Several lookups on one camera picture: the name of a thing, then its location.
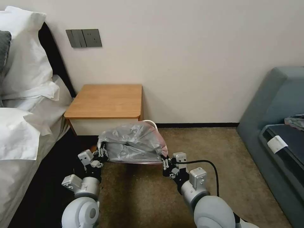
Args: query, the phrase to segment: gray plastic bag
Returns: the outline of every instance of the gray plastic bag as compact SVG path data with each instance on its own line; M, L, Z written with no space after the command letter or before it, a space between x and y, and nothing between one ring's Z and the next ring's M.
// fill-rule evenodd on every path
M285 124L304 131L304 113L285 118Z
M161 156L168 155L166 143L158 130L144 121L104 131L98 137L99 151L102 142L105 142L111 162L161 164Z

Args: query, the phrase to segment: gray switch plate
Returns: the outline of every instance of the gray switch plate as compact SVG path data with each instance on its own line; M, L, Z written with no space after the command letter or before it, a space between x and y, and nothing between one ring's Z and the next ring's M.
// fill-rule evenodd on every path
M72 48L86 48L86 42L81 29L66 30Z
M102 47L98 29L83 29L82 33L87 47Z

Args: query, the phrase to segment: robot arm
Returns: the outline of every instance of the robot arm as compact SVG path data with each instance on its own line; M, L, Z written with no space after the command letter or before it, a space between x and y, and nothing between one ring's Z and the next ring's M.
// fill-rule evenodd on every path
M72 174L62 182L76 198L63 212L63 228L92 228L98 220L101 169L108 160L104 145L98 148L102 149L94 153L86 150L78 155L86 170L84 179ZM177 184L177 190L193 213L198 228L258 228L240 219L223 199L210 196L206 189L207 172L200 167L188 172L187 165L183 164L186 160L185 153L163 158L162 172Z
M163 158L163 176L177 184L197 228L258 228L238 217L223 199L210 196L206 190L207 172L200 167L188 172L187 164L181 164L186 161L185 153Z
M106 150L94 153L86 150L80 153L78 158L85 167L86 177L81 179L72 174L62 182L62 185L75 195L75 200L63 212L63 228L92 228L99 216L99 185L103 163L108 160Z

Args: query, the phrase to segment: white cable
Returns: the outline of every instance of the white cable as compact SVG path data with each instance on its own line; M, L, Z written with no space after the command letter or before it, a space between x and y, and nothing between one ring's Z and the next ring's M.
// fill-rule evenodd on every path
M147 122L148 124L150 124L151 126L153 126L158 131L156 123L154 123L152 120L143 120L143 121Z

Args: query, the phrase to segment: carpet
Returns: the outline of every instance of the carpet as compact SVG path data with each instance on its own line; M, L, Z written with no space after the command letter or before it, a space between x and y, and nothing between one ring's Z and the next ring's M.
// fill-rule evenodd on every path
M263 227L291 227L235 128L159 129L172 156L208 159L218 170L219 193L241 218ZM207 171L207 188L216 195L214 170L209 164L188 165ZM162 176L161 165L107 163L102 173L99 227L196 227L193 215Z

